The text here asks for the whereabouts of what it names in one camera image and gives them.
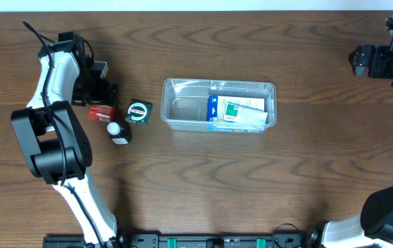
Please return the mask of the red medicine box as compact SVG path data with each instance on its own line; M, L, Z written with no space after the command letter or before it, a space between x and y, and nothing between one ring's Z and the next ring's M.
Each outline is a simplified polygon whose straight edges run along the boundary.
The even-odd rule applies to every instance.
M111 123L114 120L116 107L109 105L92 105L87 117L90 121L103 121Z

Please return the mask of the blue fever patch box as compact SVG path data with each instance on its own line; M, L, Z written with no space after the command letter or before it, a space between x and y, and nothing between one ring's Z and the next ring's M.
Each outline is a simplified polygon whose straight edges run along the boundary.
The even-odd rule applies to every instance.
M264 99L245 98L235 96L215 96L208 99L207 121L212 122L209 128L222 130L223 132L262 132L265 125L245 125L239 123L225 122L223 115L228 103L248 107L255 110L265 111Z

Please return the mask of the white green medicine box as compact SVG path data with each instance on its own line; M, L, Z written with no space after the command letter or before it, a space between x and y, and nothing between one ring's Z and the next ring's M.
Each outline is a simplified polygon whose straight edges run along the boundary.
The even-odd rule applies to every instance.
M228 103L225 108L223 120L225 122L245 125L265 125L267 117L267 112Z

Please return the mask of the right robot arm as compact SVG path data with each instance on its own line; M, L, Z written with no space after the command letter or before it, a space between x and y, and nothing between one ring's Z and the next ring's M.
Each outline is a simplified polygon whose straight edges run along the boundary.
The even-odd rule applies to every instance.
M387 45L362 44L349 56L352 73L371 79L389 79L393 87L393 16L385 19L392 40ZM372 192L361 212L351 218L328 221L312 230L308 247L393 247L393 183Z

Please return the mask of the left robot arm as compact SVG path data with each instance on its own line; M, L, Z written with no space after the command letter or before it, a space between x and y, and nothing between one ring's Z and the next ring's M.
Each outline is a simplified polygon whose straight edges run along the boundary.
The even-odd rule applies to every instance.
M41 75L34 96L11 123L26 164L65 199L83 231L81 241L46 238L46 247L123 247L116 217L92 177L92 149L73 106L114 107L119 87L105 77L108 65L86 54L90 44L75 32L57 41L39 34Z

